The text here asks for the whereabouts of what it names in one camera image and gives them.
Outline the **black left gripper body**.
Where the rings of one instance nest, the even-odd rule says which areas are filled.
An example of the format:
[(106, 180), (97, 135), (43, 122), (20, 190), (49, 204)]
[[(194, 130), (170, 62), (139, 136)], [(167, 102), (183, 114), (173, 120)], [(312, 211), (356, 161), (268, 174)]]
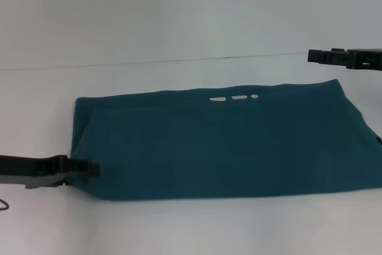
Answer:
[(1, 155), (1, 184), (24, 185), (26, 189), (52, 187), (53, 176), (64, 171), (66, 155), (25, 158)]

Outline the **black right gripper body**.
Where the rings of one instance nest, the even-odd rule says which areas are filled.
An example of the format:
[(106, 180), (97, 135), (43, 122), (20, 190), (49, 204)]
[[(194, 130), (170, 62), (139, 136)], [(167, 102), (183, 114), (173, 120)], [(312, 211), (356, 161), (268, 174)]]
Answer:
[(350, 56), (348, 69), (381, 71), (381, 49), (351, 49), (347, 52)]

